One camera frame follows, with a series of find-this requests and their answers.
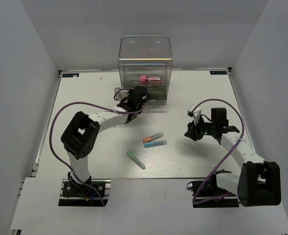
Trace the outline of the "clear drawer organizer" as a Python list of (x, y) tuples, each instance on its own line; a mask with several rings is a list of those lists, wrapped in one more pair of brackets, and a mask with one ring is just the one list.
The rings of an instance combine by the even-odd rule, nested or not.
[[(120, 83), (123, 89), (144, 86), (150, 98), (160, 101), (149, 102), (151, 105), (165, 105), (172, 73), (173, 56), (170, 38), (159, 35), (128, 35), (120, 40), (119, 49)], [(139, 77), (162, 77), (162, 84), (141, 84)]]

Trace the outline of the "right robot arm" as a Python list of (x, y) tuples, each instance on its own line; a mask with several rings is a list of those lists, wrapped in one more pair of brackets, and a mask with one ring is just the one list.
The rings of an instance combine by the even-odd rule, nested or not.
[(240, 168), (240, 175), (219, 170), (217, 166), (203, 180), (193, 195), (192, 203), (200, 205), (208, 199), (197, 201), (196, 198), (205, 186), (214, 194), (214, 200), (236, 195), (244, 207), (277, 206), (281, 203), (281, 173), (275, 162), (268, 162), (244, 141), (243, 132), (229, 125), (225, 108), (212, 108), (211, 118), (204, 121), (201, 109), (191, 106), (187, 111), (193, 120), (188, 124), (185, 136), (199, 141), (204, 136), (213, 137), (232, 156)]

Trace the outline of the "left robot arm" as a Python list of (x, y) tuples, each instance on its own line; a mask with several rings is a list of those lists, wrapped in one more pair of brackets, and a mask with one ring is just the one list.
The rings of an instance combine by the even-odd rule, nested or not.
[(69, 180), (79, 195), (86, 195), (91, 189), (91, 175), (88, 170), (88, 155), (92, 151), (97, 135), (109, 128), (123, 125), (136, 119), (147, 101), (148, 90), (136, 86), (127, 95), (119, 98), (112, 111), (88, 115), (77, 112), (61, 136), (61, 142), (70, 159)]

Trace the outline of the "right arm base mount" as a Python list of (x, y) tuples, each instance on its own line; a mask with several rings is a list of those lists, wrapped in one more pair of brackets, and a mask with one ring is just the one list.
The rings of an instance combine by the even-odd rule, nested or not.
[(195, 199), (195, 202), (200, 202), (212, 197), (218, 197), (217, 199), (207, 201), (201, 204), (193, 204), (193, 208), (238, 208), (239, 201), (236, 195), (231, 194), (225, 189), (221, 189), (216, 184), (216, 175), (219, 173), (230, 173), (226, 170), (220, 170), (214, 173), (206, 184), (201, 189), (200, 193)]

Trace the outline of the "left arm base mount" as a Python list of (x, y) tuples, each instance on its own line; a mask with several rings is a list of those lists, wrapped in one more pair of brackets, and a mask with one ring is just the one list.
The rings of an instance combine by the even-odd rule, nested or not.
[(111, 188), (110, 179), (92, 179), (91, 185), (98, 191), (83, 186), (80, 191), (69, 179), (63, 179), (58, 206), (60, 207), (103, 207), (106, 206)]

